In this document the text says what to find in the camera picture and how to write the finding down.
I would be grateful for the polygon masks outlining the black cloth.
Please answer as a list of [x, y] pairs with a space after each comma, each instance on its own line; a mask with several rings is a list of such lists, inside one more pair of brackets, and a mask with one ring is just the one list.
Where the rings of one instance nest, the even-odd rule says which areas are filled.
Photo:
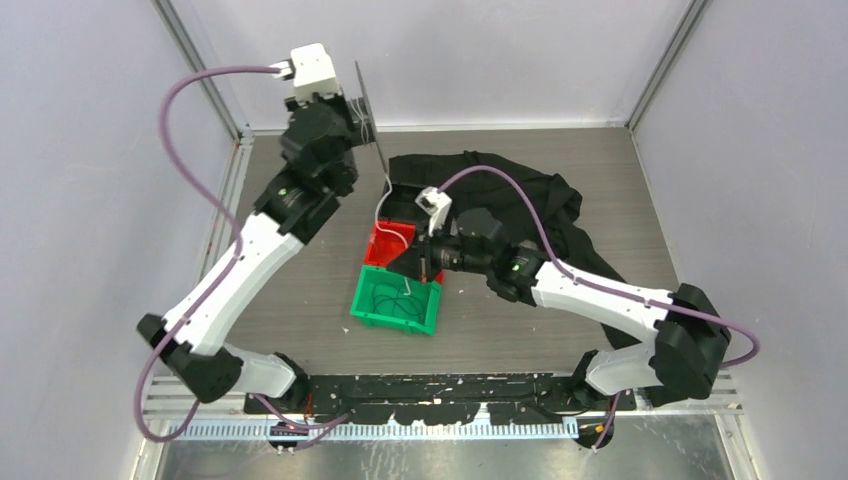
[[468, 248], [492, 254], [490, 269], [481, 275], [507, 301], [537, 304], [531, 289], [550, 253], [587, 274], [625, 281], [576, 226], [582, 196], [558, 174], [477, 151], [400, 155], [389, 167], [393, 182], [446, 186], [451, 220], [436, 237], [458, 237]]

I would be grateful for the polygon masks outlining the grey perforated cable spool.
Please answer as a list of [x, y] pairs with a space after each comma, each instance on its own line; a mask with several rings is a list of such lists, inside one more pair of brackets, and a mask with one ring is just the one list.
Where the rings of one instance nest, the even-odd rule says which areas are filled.
[[379, 158], [380, 163], [381, 163], [381, 167], [384, 171], [384, 174], [386, 175], [386, 177], [389, 177], [390, 176], [389, 162], [388, 162], [387, 158], [385, 157], [383, 150], [382, 150], [382, 147], [381, 147], [381, 144], [379, 142], [378, 130], [377, 130], [377, 126], [376, 126], [376, 122], [375, 122], [375, 118], [374, 118], [374, 110], [372, 108], [372, 105], [371, 105], [371, 102], [370, 102], [370, 99], [369, 99], [369, 96], [368, 96], [368, 91], [367, 91], [365, 79], [364, 79], [364, 76], [363, 76], [363, 72], [362, 72], [360, 63], [357, 60], [354, 61], [354, 66], [355, 66], [357, 80], [358, 80], [360, 91], [361, 91], [361, 103], [362, 103], [362, 105], [364, 106], [364, 109], [365, 109], [365, 123], [367, 125], [366, 130], [369, 134], [370, 143], [375, 146], [378, 158]]

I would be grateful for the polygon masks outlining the black plastic bin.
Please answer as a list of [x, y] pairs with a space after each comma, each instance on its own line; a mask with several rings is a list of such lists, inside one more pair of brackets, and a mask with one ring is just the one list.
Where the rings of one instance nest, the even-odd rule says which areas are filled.
[[424, 185], [408, 182], [392, 182], [391, 187], [384, 186], [383, 193], [391, 193], [383, 201], [379, 218], [392, 222], [420, 224], [428, 220], [428, 215], [415, 204], [417, 195]]

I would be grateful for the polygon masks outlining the red plastic bin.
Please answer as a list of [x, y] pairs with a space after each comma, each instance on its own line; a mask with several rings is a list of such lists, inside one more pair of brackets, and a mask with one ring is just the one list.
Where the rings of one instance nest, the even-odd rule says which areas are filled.
[[365, 267], [384, 269], [391, 260], [408, 247], [413, 240], [415, 230], [414, 224], [379, 220], [372, 227], [357, 288], [367, 283], [375, 283], [378, 276], [373, 272], [366, 274]]

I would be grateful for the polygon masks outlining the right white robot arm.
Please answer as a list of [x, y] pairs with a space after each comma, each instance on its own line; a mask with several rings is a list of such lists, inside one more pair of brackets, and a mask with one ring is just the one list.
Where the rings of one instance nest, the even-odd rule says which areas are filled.
[[443, 270], [480, 274], [506, 301], [575, 313], [634, 338], [583, 355], [568, 394], [584, 410], [630, 389], [646, 389], [654, 406], [706, 399], [731, 340], [727, 328], [705, 320], [714, 310], [700, 289], [641, 289], [567, 266], [511, 241], [485, 209], [462, 213], [455, 231], [418, 229], [388, 269], [420, 282]]

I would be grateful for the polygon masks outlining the green plastic bin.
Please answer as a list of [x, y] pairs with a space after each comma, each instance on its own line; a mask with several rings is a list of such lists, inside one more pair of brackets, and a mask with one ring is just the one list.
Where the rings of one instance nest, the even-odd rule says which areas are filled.
[[366, 266], [375, 283], [356, 287], [350, 314], [368, 328], [433, 336], [436, 332], [442, 285], [422, 284], [386, 269]]

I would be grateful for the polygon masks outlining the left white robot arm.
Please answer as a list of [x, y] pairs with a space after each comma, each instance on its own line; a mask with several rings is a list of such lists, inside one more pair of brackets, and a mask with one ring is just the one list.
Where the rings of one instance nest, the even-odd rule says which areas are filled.
[[259, 393], [284, 414], [307, 398], [306, 375], [282, 354], [226, 344], [235, 321], [271, 276], [297, 255], [354, 190], [353, 148], [374, 142], [364, 98], [287, 103], [282, 170], [268, 183], [239, 237], [194, 290], [165, 315], [145, 315], [139, 334], [201, 403]]

